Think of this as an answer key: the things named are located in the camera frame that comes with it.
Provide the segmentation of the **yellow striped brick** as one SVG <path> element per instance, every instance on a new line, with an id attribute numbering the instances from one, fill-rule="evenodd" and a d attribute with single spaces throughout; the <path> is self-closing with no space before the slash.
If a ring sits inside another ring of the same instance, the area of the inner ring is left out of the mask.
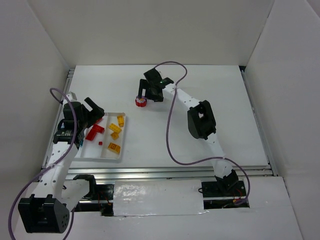
<path id="1" fill-rule="evenodd" d="M 125 118 L 122 115 L 117 116 L 118 126 L 123 128 L 125 125 Z"/>

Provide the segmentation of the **yellow round brick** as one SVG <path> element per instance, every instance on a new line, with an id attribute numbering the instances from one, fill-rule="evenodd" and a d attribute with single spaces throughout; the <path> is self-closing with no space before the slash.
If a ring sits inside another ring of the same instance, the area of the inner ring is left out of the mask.
<path id="1" fill-rule="evenodd" d="M 121 152 L 121 146 L 120 145 L 117 145 L 113 142 L 110 142 L 107 149 L 113 153 L 116 153 L 116 154 L 120 154 Z"/>

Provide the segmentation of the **yellow small square brick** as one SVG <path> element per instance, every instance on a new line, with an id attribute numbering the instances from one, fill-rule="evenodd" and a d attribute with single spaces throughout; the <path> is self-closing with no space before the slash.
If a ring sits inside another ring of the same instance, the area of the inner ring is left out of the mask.
<path id="1" fill-rule="evenodd" d="M 117 132 L 111 133 L 110 136 L 113 140 L 117 140 L 119 138 L 119 134 Z"/>

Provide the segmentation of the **purple red flower brick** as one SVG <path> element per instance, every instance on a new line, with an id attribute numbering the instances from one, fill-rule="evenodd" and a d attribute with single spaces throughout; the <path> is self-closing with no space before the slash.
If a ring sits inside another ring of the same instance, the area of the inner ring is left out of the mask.
<path id="1" fill-rule="evenodd" d="M 144 108 L 147 106 L 147 99 L 144 96 L 141 96 L 141 97 L 137 96 L 135 98 L 135 105 L 137 107 Z"/>

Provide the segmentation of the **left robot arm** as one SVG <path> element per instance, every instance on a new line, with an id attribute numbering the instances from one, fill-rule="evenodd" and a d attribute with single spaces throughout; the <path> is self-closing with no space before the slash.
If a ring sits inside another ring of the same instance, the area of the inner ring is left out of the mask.
<path id="1" fill-rule="evenodd" d="M 89 97 L 78 102 L 70 92 L 63 101 L 63 118 L 53 136 L 51 156 L 45 173 L 29 197 L 19 200 L 18 211 L 27 233 L 62 234 L 70 214 L 78 202 L 94 193 L 93 175 L 77 175 L 68 184 L 65 180 L 72 161 L 85 139 L 85 130 L 92 127 L 105 111 Z"/>

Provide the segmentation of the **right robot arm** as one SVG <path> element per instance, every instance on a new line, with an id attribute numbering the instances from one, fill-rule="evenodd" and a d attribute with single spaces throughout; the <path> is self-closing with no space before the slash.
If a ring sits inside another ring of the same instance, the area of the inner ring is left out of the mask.
<path id="1" fill-rule="evenodd" d="M 178 84 L 174 83 L 170 78 L 162 78 L 161 74 L 155 68 L 148 70 L 143 75 L 144 79 L 139 81 L 137 96 L 139 101 L 152 100 L 154 102 L 162 102 L 164 100 L 163 93 L 172 96 L 165 134 L 166 147 L 170 158 L 175 163 L 182 166 L 191 166 L 205 161 L 211 161 L 218 189 L 223 193 L 231 191 L 239 181 L 239 177 L 233 169 L 232 162 L 224 158 L 225 154 L 217 137 L 217 123 L 211 104 L 207 100 L 200 101 L 193 98 L 182 89 L 178 88 Z M 193 138 L 203 140 L 208 144 L 213 157 L 208 157 L 195 162 L 183 163 L 176 160 L 172 155 L 169 145 L 169 127 L 176 100 L 183 105 L 186 111 L 189 133 Z"/>

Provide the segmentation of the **red long brick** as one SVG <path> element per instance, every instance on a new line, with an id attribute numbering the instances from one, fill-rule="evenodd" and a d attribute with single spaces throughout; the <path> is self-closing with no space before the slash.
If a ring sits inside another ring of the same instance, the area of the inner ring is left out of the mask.
<path id="1" fill-rule="evenodd" d="M 95 139 L 96 135 L 97 135 L 97 132 L 94 129 L 91 129 L 87 133 L 85 139 L 88 140 L 88 141 L 93 141 Z"/>

